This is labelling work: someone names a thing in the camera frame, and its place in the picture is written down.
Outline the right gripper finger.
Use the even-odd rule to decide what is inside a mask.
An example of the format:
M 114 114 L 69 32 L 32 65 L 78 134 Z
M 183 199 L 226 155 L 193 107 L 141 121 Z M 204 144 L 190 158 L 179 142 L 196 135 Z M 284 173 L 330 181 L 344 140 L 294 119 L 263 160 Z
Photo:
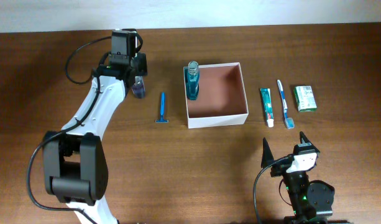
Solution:
M 303 131 L 300 131 L 300 144 L 299 146 L 311 146 L 311 141 L 306 137 Z
M 275 162 L 272 151 L 266 138 L 263 138 L 261 168 L 266 168 Z

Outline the purple pump soap bottle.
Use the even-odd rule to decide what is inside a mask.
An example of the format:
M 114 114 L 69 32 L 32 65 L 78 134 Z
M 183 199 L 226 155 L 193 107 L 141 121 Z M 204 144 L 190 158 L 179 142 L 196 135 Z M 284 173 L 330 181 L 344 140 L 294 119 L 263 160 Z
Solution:
M 135 77 L 135 83 L 132 85 L 132 92 L 134 96 L 138 99 L 145 97 L 145 86 L 144 79 L 142 76 Z

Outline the blue disposable razor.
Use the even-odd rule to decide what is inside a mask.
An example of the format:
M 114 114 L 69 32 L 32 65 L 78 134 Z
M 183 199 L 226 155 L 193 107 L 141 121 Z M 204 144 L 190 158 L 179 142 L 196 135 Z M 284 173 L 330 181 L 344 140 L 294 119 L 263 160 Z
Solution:
M 168 123 L 169 120 L 165 119 L 165 92 L 161 92 L 161 97 L 160 97 L 160 112 L 159 112 L 159 119 L 156 119 L 156 123 Z

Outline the blue Listerine mouthwash bottle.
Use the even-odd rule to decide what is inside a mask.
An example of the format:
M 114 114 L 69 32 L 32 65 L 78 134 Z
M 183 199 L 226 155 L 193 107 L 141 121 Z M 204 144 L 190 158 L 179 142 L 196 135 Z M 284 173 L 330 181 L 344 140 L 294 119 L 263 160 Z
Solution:
M 186 71 L 186 95 L 189 100 L 195 101 L 199 93 L 200 70 L 198 62 L 191 61 Z

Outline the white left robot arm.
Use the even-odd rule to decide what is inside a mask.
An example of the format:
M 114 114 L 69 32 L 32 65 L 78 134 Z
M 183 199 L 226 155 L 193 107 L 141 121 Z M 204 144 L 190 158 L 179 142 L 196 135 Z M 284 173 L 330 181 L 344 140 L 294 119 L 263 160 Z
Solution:
M 143 40 L 135 29 L 116 29 L 108 39 L 111 50 L 92 69 L 84 102 L 60 131 L 47 132 L 37 148 L 43 155 L 46 192 L 82 223 L 118 223 L 105 197 L 109 172 L 102 139 L 116 108 L 136 80 L 147 75 Z

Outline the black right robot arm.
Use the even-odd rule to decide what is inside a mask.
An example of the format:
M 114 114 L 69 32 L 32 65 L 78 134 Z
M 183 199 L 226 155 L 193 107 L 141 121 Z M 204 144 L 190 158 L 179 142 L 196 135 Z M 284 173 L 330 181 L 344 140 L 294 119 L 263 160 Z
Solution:
M 293 152 L 279 159 L 273 157 L 268 141 L 263 138 L 262 170 L 257 174 L 253 185 L 254 211 L 259 223 L 262 219 L 257 208 L 257 183 L 261 175 L 270 170 L 271 177 L 281 177 L 280 185 L 285 185 L 289 205 L 293 215 L 283 219 L 284 223 L 348 223 L 347 220 L 330 220 L 333 215 L 335 188 L 322 180 L 309 180 L 307 172 L 316 166 L 320 150 L 300 132 L 300 143 Z

